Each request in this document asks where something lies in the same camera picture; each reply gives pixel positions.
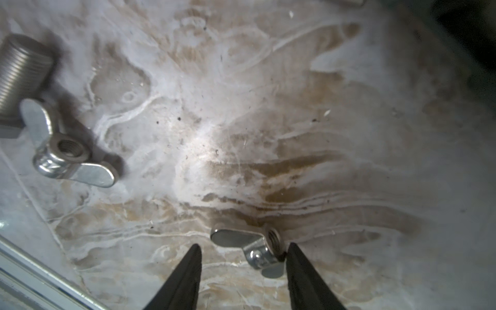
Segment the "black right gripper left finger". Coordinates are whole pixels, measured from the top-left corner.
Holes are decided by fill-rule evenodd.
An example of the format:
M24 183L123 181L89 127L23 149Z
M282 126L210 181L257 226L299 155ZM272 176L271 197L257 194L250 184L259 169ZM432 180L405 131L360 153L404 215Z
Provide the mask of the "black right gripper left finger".
M202 250L193 244L144 310L195 310L202 272Z

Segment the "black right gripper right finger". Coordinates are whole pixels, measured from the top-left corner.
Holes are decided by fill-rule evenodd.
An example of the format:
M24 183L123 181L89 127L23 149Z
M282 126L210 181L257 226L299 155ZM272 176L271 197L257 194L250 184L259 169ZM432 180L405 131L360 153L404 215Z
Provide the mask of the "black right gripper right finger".
M292 309L346 310L296 243L290 243L285 264Z

